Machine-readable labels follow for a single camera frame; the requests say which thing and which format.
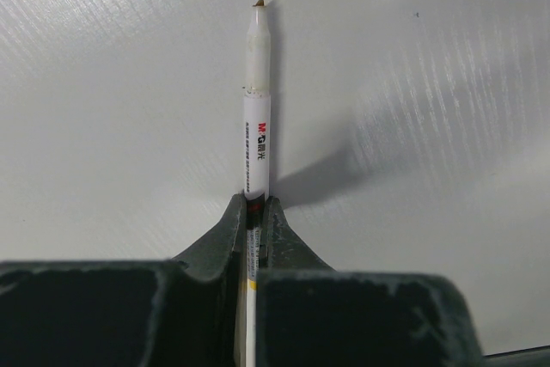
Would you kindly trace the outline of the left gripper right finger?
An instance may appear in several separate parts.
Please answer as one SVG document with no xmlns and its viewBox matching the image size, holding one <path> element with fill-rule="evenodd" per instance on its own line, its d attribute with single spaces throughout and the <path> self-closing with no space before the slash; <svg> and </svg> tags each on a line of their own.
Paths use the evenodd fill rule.
<svg viewBox="0 0 550 367">
<path fill-rule="evenodd" d="M 258 366 L 481 366 L 465 298 L 445 277 L 332 269 L 266 203 Z"/>
</svg>

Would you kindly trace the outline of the yellow marker pen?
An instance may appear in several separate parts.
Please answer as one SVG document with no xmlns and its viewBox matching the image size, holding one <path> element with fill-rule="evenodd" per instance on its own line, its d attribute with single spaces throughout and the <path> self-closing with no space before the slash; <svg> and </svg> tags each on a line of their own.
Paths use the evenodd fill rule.
<svg viewBox="0 0 550 367">
<path fill-rule="evenodd" d="M 270 194 L 271 32 L 266 2 L 251 7 L 243 95 L 243 195 L 246 200 L 244 364 L 255 365 L 256 291 L 260 269 L 260 236 Z"/>
</svg>

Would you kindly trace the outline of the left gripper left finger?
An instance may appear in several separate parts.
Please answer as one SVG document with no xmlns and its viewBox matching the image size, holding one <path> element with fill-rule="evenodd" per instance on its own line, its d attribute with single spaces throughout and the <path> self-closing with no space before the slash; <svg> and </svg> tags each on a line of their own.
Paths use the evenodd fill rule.
<svg viewBox="0 0 550 367">
<path fill-rule="evenodd" d="M 233 365 L 245 209 L 167 260 L 4 261 L 2 365 Z"/>
</svg>

